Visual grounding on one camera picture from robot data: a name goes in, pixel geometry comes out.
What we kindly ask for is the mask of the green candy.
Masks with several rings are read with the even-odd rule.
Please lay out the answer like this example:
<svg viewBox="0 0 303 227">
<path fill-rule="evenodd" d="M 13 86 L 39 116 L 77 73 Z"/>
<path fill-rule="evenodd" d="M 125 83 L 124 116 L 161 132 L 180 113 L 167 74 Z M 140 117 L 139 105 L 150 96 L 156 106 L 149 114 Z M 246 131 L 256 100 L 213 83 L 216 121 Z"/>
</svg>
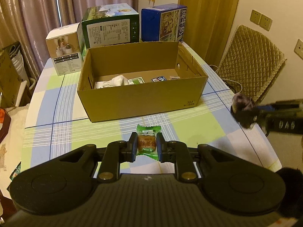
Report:
<svg viewBox="0 0 303 227">
<path fill-rule="evenodd" d="M 161 133 L 161 126 L 137 125 L 138 148 L 137 155 L 145 155 L 158 160 L 157 134 Z"/>
</svg>

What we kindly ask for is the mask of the quilted beige chair cushion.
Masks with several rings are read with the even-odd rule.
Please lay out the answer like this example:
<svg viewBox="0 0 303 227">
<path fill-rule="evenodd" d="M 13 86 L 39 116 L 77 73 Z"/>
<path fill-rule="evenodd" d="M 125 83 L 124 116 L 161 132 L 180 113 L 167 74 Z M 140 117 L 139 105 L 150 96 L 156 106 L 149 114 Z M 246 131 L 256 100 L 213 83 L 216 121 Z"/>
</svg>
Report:
<svg viewBox="0 0 303 227">
<path fill-rule="evenodd" d="M 240 83 L 244 95 L 261 102 L 286 60 L 285 54 L 265 35 L 240 25 L 218 66 L 217 75 Z"/>
</svg>

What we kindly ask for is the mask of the checkered blue green tablecloth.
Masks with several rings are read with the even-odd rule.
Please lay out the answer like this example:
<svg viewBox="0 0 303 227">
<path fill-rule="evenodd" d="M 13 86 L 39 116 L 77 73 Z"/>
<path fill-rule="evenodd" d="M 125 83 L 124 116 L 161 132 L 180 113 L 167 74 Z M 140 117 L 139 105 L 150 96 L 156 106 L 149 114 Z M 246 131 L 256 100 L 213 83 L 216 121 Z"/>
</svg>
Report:
<svg viewBox="0 0 303 227">
<path fill-rule="evenodd" d="M 258 125 L 245 129 L 231 115 L 232 91 L 186 43 L 182 43 L 208 75 L 197 106 L 157 113 L 91 122 L 77 94 L 80 72 L 58 76 L 47 63 L 32 97 L 22 148 L 22 170 L 75 151 L 84 145 L 105 148 L 129 140 L 137 125 L 161 126 L 166 141 L 189 148 L 212 145 L 271 171 L 281 168 L 276 153 Z"/>
</svg>

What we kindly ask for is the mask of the open brown cardboard box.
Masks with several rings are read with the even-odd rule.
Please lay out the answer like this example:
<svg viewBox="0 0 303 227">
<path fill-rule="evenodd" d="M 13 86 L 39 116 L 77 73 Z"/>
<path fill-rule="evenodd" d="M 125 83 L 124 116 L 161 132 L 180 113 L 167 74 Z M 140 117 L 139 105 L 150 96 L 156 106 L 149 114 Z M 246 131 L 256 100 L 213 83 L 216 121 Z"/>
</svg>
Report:
<svg viewBox="0 0 303 227">
<path fill-rule="evenodd" d="M 143 84 L 95 89 L 123 75 Z M 164 76 L 166 81 L 152 82 Z M 87 50 L 77 94 L 91 122 L 124 119 L 197 106 L 208 75 L 179 42 L 140 42 Z"/>
</svg>

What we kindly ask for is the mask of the white crumpled item in box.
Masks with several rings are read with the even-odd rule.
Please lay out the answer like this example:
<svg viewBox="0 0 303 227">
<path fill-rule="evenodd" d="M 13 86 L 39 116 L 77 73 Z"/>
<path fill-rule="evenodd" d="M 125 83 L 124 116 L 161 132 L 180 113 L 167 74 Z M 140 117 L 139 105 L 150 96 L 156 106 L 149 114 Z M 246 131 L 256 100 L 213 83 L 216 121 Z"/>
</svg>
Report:
<svg viewBox="0 0 303 227">
<path fill-rule="evenodd" d="M 127 86 L 127 85 L 129 85 L 128 79 L 125 78 L 123 75 L 118 75 L 108 81 L 95 82 L 94 88 L 102 89 L 102 88 L 119 87 L 119 86 Z"/>
</svg>

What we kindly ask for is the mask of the blue small packet in box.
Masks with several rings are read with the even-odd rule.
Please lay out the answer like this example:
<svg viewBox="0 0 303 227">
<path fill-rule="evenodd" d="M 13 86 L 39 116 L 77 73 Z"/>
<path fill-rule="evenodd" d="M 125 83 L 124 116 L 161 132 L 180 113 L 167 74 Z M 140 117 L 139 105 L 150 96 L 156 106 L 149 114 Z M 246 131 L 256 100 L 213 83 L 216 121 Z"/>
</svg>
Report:
<svg viewBox="0 0 303 227">
<path fill-rule="evenodd" d="M 152 80 L 152 82 L 162 82 L 162 81 L 166 81 L 166 78 L 164 76 L 159 76 L 159 77 L 155 77 L 151 80 Z"/>
</svg>

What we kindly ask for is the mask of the green packet in box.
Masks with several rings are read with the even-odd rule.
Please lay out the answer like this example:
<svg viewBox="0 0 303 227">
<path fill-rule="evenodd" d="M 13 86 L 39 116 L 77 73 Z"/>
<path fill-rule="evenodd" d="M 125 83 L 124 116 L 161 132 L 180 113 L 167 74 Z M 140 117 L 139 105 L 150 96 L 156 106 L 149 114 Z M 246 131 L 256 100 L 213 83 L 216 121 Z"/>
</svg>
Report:
<svg viewBox="0 0 303 227">
<path fill-rule="evenodd" d="M 138 85 L 138 84 L 143 84 L 144 80 L 142 77 L 135 77 L 133 79 L 128 80 L 129 85 Z"/>
</svg>

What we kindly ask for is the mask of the wooden door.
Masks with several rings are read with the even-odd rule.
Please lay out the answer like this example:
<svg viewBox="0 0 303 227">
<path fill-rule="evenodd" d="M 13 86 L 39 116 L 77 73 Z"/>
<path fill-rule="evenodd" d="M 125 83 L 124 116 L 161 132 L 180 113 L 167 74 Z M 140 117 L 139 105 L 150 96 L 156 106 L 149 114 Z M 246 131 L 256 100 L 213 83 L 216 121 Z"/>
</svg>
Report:
<svg viewBox="0 0 303 227">
<path fill-rule="evenodd" d="M 209 65 L 218 66 L 239 0 L 179 0 L 187 7 L 184 41 Z"/>
</svg>

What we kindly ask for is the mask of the white humidifier product box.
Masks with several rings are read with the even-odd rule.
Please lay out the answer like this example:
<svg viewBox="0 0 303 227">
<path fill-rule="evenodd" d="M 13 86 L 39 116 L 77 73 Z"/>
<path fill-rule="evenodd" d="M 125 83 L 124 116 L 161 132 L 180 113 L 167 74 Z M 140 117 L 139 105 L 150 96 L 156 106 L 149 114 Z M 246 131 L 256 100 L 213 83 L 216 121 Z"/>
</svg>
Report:
<svg viewBox="0 0 303 227">
<path fill-rule="evenodd" d="M 46 45 L 58 76 L 81 71 L 84 37 L 80 23 L 51 30 Z"/>
</svg>

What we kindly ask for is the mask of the brown cardboard box on floor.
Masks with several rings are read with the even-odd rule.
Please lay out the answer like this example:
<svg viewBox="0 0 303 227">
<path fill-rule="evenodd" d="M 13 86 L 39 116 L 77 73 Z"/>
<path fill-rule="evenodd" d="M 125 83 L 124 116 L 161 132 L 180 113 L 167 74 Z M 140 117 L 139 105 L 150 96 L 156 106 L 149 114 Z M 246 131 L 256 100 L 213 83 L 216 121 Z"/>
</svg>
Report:
<svg viewBox="0 0 303 227">
<path fill-rule="evenodd" d="M 7 51 L 1 51 L 1 108 L 26 105 L 26 82 L 18 75 Z"/>
</svg>

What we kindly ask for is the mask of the blue milk carton box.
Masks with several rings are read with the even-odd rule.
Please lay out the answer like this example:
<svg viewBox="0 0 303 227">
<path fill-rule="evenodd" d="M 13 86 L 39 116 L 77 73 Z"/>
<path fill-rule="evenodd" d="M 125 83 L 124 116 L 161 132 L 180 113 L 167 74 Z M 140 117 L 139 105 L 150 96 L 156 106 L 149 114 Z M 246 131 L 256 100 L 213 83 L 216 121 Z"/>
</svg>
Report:
<svg viewBox="0 0 303 227">
<path fill-rule="evenodd" d="M 158 5 L 141 10 L 141 40 L 144 42 L 183 42 L 187 7 Z"/>
</svg>

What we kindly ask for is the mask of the green milk carton box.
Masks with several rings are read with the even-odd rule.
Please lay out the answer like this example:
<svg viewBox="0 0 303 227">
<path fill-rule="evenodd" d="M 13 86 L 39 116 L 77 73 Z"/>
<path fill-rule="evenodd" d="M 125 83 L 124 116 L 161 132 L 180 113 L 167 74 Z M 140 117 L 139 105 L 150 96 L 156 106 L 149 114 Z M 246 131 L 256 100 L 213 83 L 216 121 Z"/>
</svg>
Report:
<svg viewBox="0 0 303 227">
<path fill-rule="evenodd" d="M 90 7 L 81 25 L 87 49 L 139 41 L 139 13 L 127 3 Z"/>
</svg>

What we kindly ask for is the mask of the white laundry basket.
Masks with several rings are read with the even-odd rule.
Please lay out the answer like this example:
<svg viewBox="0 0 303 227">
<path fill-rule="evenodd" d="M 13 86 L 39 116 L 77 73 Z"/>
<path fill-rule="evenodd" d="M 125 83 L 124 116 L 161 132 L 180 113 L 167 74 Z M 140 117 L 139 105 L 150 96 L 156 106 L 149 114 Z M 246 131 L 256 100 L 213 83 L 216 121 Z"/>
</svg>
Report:
<svg viewBox="0 0 303 227">
<path fill-rule="evenodd" d="M 35 84 L 36 84 L 36 80 L 29 77 L 26 72 L 26 65 L 25 65 L 25 61 L 23 59 L 22 49 L 21 49 L 21 45 L 19 42 L 15 42 L 10 46 L 9 56 L 12 60 L 12 63 L 14 65 L 19 77 L 21 78 L 22 81 L 27 82 L 27 87 L 28 87 L 30 93 L 32 93 L 33 89 L 35 87 Z"/>
</svg>

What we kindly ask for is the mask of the pink beige curtain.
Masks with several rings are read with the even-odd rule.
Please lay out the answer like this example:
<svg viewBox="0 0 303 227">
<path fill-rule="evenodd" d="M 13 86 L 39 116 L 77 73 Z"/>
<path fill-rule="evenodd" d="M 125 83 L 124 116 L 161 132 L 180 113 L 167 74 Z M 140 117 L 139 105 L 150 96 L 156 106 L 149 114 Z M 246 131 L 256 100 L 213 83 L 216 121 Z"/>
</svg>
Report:
<svg viewBox="0 0 303 227">
<path fill-rule="evenodd" d="M 1 48 L 20 42 L 27 73 L 38 79 L 52 29 L 80 22 L 89 7 L 117 3 L 138 8 L 138 0 L 1 0 Z"/>
</svg>

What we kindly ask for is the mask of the double wall socket plate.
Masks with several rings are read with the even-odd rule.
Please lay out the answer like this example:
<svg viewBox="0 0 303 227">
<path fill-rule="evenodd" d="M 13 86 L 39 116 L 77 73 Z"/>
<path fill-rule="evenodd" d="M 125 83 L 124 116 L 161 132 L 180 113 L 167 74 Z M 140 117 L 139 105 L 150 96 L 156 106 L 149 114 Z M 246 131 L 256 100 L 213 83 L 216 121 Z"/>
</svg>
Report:
<svg viewBox="0 0 303 227">
<path fill-rule="evenodd" d="M 263 28 L 266 31 L 270 31 L 271 25 L 272 25 L 272 19 L 267 17 L 264 14 L 261 14 L 260 12 L 256 10 L 252 10 L 250 21 L 261 28 Z"/>
</svg>

